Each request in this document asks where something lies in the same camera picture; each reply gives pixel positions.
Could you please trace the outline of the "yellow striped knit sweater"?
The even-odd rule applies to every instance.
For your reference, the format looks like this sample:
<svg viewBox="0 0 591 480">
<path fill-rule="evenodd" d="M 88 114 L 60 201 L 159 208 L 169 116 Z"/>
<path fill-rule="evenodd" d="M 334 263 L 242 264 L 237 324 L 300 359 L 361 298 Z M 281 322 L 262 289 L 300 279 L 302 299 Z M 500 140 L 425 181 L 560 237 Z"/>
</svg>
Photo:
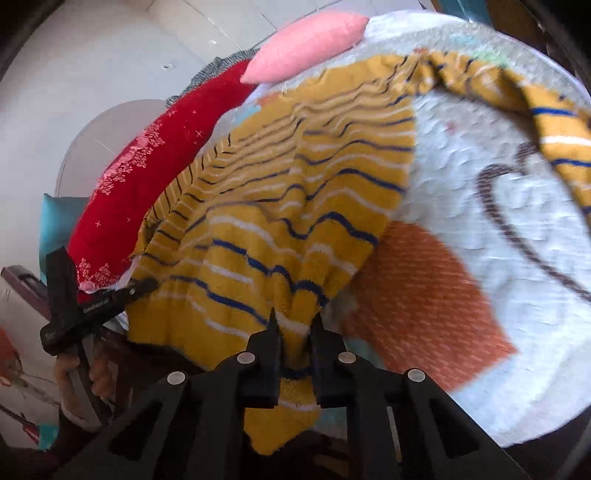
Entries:
<svg viewBox="0 0 591 480">
<path fill-rule="evenodd" d="M 280 403 L 249 410 L 272 454 L 342 419 L 304 378 L 322 315 L 363 356 L 423 369 L 454 392 L 515 346 L 464 262 L 397 219 L 419 144 L 416 100 L 443 89 L 532 123 L 535 150 L 590 233 L 590 110 L 503 67 L 456 52 L 378 55 L 267 99 L 172 181 L 146 215 L 132 278 L 155 291 L 126 310 L 129 338 L 211 370 L 276 319 L 287 372 Z"/>
</svg>

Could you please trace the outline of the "teal cushion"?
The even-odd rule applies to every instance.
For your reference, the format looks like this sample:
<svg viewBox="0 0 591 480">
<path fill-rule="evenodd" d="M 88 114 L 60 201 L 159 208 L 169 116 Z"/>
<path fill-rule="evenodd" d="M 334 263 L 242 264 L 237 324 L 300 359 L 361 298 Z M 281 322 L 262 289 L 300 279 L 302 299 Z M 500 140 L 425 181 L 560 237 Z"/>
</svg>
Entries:
<svg viewBox="0 0 591 480">
<path fill-rule="evenodd" d="M 43 283 L 46 282 L 46 256 L 68 245 L 87 202 L 85 197 L 43 195 L 39 235 L 39 269 Z"/>
</svg>

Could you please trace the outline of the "heart-patterned white bed blanket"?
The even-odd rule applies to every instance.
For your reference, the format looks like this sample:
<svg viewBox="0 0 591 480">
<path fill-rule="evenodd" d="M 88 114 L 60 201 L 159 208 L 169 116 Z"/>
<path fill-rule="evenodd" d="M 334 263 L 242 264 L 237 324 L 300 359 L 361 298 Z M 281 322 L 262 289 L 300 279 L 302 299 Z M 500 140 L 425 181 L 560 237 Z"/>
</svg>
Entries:
<svg viewBox="0 0 591 480">
<path fill-rule="evenodd" d="M 590 233 L 535 150 L 532 123 L 446 90 L 416 100 L 419 144 L 396 217 L 465 264 L 515 346 L 454 392 L 500 445 L 550 433 L 590 403 Z"/>
</svg>

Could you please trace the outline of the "pink pillow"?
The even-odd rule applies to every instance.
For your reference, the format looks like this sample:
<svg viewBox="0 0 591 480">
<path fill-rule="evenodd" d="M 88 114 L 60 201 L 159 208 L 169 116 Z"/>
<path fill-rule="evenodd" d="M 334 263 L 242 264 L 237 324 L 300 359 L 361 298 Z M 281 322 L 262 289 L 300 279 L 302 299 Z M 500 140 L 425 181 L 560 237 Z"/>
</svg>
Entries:
<svg viewBox="0 0 591 480">
<path fill-rule="evenodd" d="M 369 21 L 367 16 L 337 10 L 301 18 L 260 47 L 240 82 L 259 85 L 290 79 L 355 46 L 363 39 Z"/>
</svg>

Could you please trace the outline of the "grey knit cloth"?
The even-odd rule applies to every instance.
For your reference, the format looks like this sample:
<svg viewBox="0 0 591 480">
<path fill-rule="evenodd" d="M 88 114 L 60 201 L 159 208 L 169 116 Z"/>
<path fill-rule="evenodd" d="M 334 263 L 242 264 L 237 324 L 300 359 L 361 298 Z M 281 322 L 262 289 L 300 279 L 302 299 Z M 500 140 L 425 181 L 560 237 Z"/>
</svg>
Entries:
<svg viewBox="0 0 591 480">
<path fill-rule="evenodd" d="M 259 52 L 259 49 L 252 48 L 249 50 L 240 50 L 238 52 L 232 53 L 228 57 L 215 57 L 191 78 L 188 86 L 185 87 L 178 95 L 172 95 L 166 99 L 166 107 L 170 108 L 180 98 L 195 90 L 206 81 L 217 78 L 231 66 L 238 64 L 240 61 L 252 59 L 252 57 L 255 56 L 257 52 Z"/>
</svg>

